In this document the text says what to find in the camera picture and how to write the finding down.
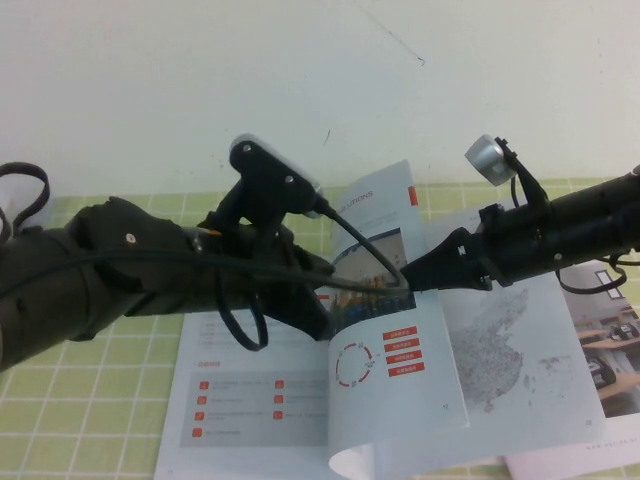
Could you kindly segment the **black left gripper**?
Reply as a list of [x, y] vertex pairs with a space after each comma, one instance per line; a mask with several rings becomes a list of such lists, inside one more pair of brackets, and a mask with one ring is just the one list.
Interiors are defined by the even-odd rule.
[[253, 308], [313, 340], [327, 340], [330, 323], [316, 292], [290, 278], [293, 272], [332, 275], [334, 266], [294, 242], [286, 227], [200, 223], [197, 240], [216, 258], [207, 267], [221, 311]]

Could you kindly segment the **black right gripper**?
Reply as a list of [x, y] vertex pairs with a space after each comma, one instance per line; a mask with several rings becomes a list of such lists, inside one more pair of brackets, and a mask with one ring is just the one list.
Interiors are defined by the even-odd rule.
[[401, 268], [412, 292], [490, 291], [566, 267], [566, 208], [558, 199], [479, 211], [479, 262], [468, 254], [473, 235], [457, 228], [427, 254]]

